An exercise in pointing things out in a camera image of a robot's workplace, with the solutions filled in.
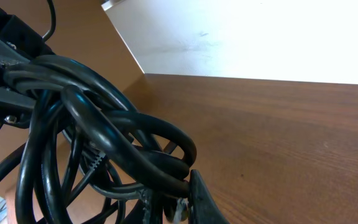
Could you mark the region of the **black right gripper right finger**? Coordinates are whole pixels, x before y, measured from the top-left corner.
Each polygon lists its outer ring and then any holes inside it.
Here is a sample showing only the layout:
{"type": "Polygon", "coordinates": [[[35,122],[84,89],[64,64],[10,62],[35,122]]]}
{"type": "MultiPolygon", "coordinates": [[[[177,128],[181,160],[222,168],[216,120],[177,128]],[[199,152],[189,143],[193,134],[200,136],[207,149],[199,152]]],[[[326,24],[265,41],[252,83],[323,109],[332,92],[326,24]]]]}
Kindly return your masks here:
{"type": "Polygon", "coordinates": [[[189,224],[229,224],[213,200],[198,170],[190,172],[189,224]]]}

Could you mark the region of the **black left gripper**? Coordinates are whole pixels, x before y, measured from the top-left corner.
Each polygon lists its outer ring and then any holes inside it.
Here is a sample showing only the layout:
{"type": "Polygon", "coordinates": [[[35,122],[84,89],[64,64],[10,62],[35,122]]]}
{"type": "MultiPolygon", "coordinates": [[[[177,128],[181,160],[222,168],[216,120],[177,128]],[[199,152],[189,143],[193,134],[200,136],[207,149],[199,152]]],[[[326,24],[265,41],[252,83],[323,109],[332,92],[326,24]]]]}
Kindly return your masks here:
{"type": "Polygon", "coordinates": [[[19,93],[3,80],[5,69],[27,63],[40,55],[52,54],[45,43],[53,35],[54,27],[43,36],[15,15],[0,8],[0,129],[3,125],[26,129],[35,101],[19,93]]]}

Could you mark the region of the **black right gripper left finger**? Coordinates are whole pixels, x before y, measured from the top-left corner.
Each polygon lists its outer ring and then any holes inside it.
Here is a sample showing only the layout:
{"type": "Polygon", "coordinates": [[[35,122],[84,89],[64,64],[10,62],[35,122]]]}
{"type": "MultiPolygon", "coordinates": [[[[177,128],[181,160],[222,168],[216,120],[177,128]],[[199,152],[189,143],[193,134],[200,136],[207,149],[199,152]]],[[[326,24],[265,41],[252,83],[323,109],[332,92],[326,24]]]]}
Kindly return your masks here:
{"type": "Polygon", "coordinates": [[[134,208],[122,224],[162,224],[162,194],[153,190],[142,190],[134,208]]]}

